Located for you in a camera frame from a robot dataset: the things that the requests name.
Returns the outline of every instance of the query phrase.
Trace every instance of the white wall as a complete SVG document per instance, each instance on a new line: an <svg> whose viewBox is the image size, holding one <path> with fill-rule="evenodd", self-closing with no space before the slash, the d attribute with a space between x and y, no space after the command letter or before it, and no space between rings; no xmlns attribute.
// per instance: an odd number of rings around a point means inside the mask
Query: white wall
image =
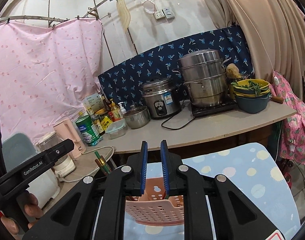
<svg viewBox="0 0 305 240"><path fill-rule="evenodd" d="M131 14L129 31L138 53L158 45L189 36L198 32L215 29L204 0L154 0L157 9L171 8L176 17L173 20L156 21L153 15L146 13L140 0L125 0ZM50 17L70 18L86 14L88 7L94 6L94 0L51 0ZM116 1L107 1L98 8L105 30L108 47L116 64L136 55L128 33L121 27L116 8ZM16 5L7 10L4 16L38 15L48 16L48 0L18 0ZM47 27L46 21L26 20L27 24ZM103 70L113 67L104 42Z"/></svg>
<svg viewBox="0 0 305 240"><path fill-rule="evenodd" d="M2 17L31 15L48 17L49 0L15 0ZM50 0L49 16L60 19L76 17L76 0ZM47 21L22 20L26 24L48 27Z"/></svg>

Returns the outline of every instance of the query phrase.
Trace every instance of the wooden handle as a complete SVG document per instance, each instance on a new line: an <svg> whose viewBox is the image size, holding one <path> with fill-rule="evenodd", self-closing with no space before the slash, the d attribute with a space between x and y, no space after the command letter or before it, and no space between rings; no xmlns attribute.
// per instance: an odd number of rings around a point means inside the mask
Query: wooden handle
<svg viewBox="0 0 305 240"><path fill-rule="evenodd" d="M274 101L274 102L276 102L276 103L280 103L280 104L283 104L283 103L284 103L284 98L281 98L281 97L274 97L274 96L272 96L272 97L270 98L270 100L272 100L272 101Z"/></svg>

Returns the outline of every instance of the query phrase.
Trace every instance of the white appliance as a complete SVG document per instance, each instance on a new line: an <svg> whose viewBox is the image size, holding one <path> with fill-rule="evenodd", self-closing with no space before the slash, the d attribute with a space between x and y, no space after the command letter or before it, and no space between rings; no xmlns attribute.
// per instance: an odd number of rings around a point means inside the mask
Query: white appliance
<svg viewBox="0 0 305 240"><path fill-rule="evenodd" d="M21 163L37 154L30 139L23 133L16 133L2 142L2 153L7 171L11 171ZM40 175L29 184L27 189L38 199L38 206L43 206L51 198L55 198L60 187L58 180L51 169Z"/></svg>
<svg viewBox="0 0 305 240"><path fill-rule="evenodd" d="M46 134L43 136L36 144L36 148L42 152L51 147L54 147L63 140L57 135L56 131ZM69 173L75 170L76 166L73 163L73 160L70 158L69 154L66 154L60 158L54 165L53 170L56 177L65 177Z"/></svg>

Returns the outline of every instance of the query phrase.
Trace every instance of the pot lid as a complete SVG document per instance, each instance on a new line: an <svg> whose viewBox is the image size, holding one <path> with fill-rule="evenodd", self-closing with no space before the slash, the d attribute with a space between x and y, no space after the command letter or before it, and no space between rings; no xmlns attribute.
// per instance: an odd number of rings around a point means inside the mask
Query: pot lid
<svg viewBox="0 0 305 240"><path fill-rule="evenodd" d="M124 118L125 117L131 117L134 116L136 114L141 113L142 111L146 110L147 107L146 106L139 106L139 107L135 107L130 109L129 111L127 111L126 113L123 114Z"/></svg>
<svg viewBox="0 0 305 240"><path fill-rule="evenodd" d="M219 51L215 49L203 49L186 54L178 60L178 65L179 67L188 67L218 59L221 59Z"/></svg>
<svg viewBox="0 0 305 240"><path fill-rule="evenodd" d="M143 84L142 88L144 90L146 90L146 89L150 89L150 88L154 88L154 87L159 87L161 85L165 85L165 84L168 84L171 82L172 82L171 78L161 78L161 79L158 78L157 80L149 81L149 82Z"/></svg>

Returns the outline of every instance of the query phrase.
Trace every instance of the yellow package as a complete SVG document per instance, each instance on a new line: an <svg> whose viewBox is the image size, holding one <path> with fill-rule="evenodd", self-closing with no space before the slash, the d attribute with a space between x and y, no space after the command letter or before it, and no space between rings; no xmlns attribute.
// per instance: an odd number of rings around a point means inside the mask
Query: yellow package
<svg viewBox="0 0 305 240"><path fill-rule="evenodd" d="M108 126L113 123L109 117L105 116L104 119L101 121L102 128L106 131Z"/></svg>

